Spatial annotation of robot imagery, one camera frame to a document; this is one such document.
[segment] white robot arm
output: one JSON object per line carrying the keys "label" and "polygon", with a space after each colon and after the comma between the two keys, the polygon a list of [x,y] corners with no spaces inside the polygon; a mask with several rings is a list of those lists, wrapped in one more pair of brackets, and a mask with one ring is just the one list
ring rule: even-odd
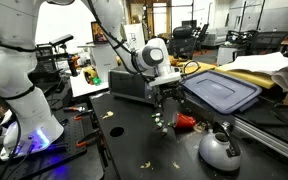
{"label": "white robot arm", "polygon": [[[0,97],[4,98],[16,114],[21,127],[11,124],[3,141],[2,160],[16,149],[17,156],[45,150],[62,133],[63,127],[51,114],[43,92],[34,87],[28,73],[36,66],[35,32],[38,12],[46,1],[57,5],[69,5],[74,0],[0,0]],[[141,73],[156,69],[156,78],[151,86],[178,81],[180,73],[175,72],[168,60],[166,46],[161,39],[153,39],[136,52],[122,44],[120,25],[123,7],[119,0],[82,0],[92,11],[102,27],[109,43],[123,61],[130,73]]]}

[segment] crumb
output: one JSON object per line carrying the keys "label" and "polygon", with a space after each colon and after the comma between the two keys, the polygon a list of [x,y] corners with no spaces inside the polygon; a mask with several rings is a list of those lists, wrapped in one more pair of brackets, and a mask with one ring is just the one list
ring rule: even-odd
{"label": "crumb", "polygon": [[141,166],[140,168],[142,168],[142,169],[147,169],[147,168],[149,168],[151,166],[151,162],[150,161],[148,161],[147,163],[145,163],[145,166]]}
{"label": "crumb", "polygon": [[111,116],[113,116],[113,115],[114,115],[114,113],[113,113],[112,111],[108,111],[108,112],[106,113],[106,115],[105,115],[102,119],[111,117]]}
{"label": "crumb", "polygon": [[176,168],[176,169],[179,169],[180,166],[178,164],[176,164],[176,162],[173,162],[173,166]]}

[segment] blue plastic lid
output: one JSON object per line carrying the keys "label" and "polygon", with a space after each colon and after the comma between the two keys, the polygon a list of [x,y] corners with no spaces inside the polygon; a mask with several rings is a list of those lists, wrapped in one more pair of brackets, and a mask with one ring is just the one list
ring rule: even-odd
{"label": "blue plastic lid", "polygon": [[222,114],[234,112],[262,92],[252,83],[215,71],[194,74],[183,86]]}

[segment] kettle handle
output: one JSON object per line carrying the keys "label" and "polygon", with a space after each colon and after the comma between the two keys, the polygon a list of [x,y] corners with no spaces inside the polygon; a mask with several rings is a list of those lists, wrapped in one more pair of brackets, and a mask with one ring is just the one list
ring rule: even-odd
{"label": "kettle handle", "polygon": [[226,150],[228,157],[239,156],[241,155],[241,150],[237,144],[237,142],[231,138],[230,133],[228,132],[228,127],[230,123],[223,122],[220,124],[219,122],[215,121],[220,125],[220,128],[223,130],[225,136],[227,137],[228,141],[230,142],[229,149]]}

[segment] black cable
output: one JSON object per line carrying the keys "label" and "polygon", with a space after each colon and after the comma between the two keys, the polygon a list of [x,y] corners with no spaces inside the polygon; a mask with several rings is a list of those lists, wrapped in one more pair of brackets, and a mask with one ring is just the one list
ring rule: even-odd
{"label": "black cable", "polygon": [[[188,66],[188,64],[190,64],[190,63],[196,63],[196,65],[197,65],[197,68],[193,71],[193,72],[190,72],[190,73],[186,73],[186,68],[187,68],[187,66]],[[183,67],[183,74],[182,74],[182,76],[183,76],[183,80],[181,81],[181,84],[183,85],[185,82],[186,82],[186,80],[187,80],[187,75],[190,75],[190,74],[193,74],[193,73],[195,73],[195,72],[197,72],[199,69],[201,68],[201,66],[200,66],[200,64],[197,62],[197,61],[190,61],[190,62],[188,62],[188,63],[186,63],[185,65],[184,65],[184,67]]]}
{"label": "black cable", "polygon": [[53,91],[52,93],[52,97],[51,97],[51,106],[50,106],[50,110],[52,111],[52,106],[54,105],[53,104],[53,98],[54,98],[54,94],[55,94],[55,91],[60,87],[61,83],[63,81],[63,78],[61,78],[61,80],[58,82],[57,86],[56,86],[56,89]]}
{"label": "black cable", "polygon": [[30,147],[28,148],[27,150],[27,154],[25,155],[25,157],[21,160],[21,162],[19,162],[17,164],[17,166],[13,169],[13,171],[6,177],[5,180],[7,180],[8,178],[11,177],[11,175],[16,171],[16,169],[18,169],[24,162],[25,160],[27,159],[27,157],[32,153],[32,150],[34,149],[34,146],[35,146],[35,143],[32,142],[32,144],[30,145]]}
{"label": "black cable", "polygon": [[0,180],[2,180],[7,168],[9,167],[9,165],[11,164],[12,160],[14,159],[14,157],[17,155],[16,154],[16,148],[20,142],[20,138],[21,138],[21,133],[22,133],[22,130],[21,130],[21,125],[20,125],[20,122],[18,121],[17,117],[15,117],[15,121],[17,123],[17,127],[18,127],[18,133],[17,133],[17,139],[16,139],[16,143],[15,143],[15,146],[14,146],[14,149],[11,153],[11,155],[9,156],[9,159],[7,160],[3,170],[1,171],[0,173]]}

